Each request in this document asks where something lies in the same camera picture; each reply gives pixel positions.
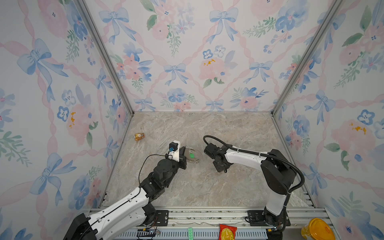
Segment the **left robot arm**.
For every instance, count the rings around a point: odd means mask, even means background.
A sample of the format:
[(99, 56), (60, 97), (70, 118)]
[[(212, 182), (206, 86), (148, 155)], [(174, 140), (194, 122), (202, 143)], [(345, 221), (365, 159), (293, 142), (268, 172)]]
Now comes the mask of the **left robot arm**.
[(73, 220), (65, 240), (113, 240), (123, 232), (155, 223), (152, 202), (165, 192), (179, 169), (187, 167), (186, 147), (172, 142), (169, 152), (154, 170), (127, 196), (90, 216), (81, 214)]

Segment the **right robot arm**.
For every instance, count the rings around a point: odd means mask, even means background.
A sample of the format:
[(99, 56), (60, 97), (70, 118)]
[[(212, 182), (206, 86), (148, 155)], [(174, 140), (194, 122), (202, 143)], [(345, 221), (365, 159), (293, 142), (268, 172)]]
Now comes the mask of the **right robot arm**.
[(222, 147), (209, 143), (204, 153), (213, 159), (216, 170), (226, 172), (233, 164), (240, 164), (263, 172), (270, 188), (269, 199), (262, 211), (248, 211), (246, 222), (251, 226), (271, 227), (273, 231), (282, 231), (290, 226), (287, 205), (291, 193), (303, 186), (302, 172), (278, 150), (257, 153), (237, 149), (231, 145)]

